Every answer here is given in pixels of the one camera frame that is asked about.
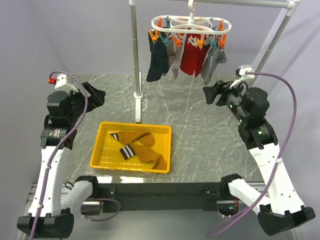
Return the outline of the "white round clip hanger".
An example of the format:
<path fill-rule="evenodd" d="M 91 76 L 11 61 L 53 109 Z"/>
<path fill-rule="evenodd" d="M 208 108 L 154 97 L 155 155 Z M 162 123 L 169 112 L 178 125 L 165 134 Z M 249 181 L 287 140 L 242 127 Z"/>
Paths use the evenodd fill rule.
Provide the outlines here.
<path fill-rule="evenodd" d="M 163 33 L 224 35 L 231 31 L 232 24 L 220 17 L 195 16 L 196 2 L 188 0 L 188 16 L 160 15 L 151 20 L 151 27 Z"/>

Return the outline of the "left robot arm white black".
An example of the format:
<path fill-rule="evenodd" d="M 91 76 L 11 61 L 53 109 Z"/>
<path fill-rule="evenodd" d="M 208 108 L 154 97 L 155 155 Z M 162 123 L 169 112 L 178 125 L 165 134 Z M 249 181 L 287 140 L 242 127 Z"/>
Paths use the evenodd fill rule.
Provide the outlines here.
<path fill-rule="evenodd" d="M 73 149 L 77 122 L 105 102 L 105 91 L 88 82 L 83 83 L 83 88 L 88 98 L 74 87 L 57 90 L 47 97 L 48 115 L 40 135 L 41 167 L 36 191 L 27 215 L 17 221 L 17 228 L 31 239 L 68 238 L 83 202 L 100 197 L 98 179 L 92 175 L 78 177 L 62 197 L 63 173 Z"/>

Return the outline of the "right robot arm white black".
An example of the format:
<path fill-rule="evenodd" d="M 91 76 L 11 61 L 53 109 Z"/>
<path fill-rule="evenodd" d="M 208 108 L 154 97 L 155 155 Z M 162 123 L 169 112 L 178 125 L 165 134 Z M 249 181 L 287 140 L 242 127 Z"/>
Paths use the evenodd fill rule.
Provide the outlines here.
<path fill-rule="evenodd" d="M 267 190 L 258 192 L 237 174 L 221 178 L 219 194 L 226 200 L 239 199 L 257 214 L 263 231 L 273 236 L 299 227 L 316 217 L 297 194 L 282 158 L 278 138 L 265 118 L 268 94 L 247 85 L 231 87 L 217 81 L 203 87 L 208 105 L 226 106 L 239 122 L 238 133 L 254 158 Z"/>

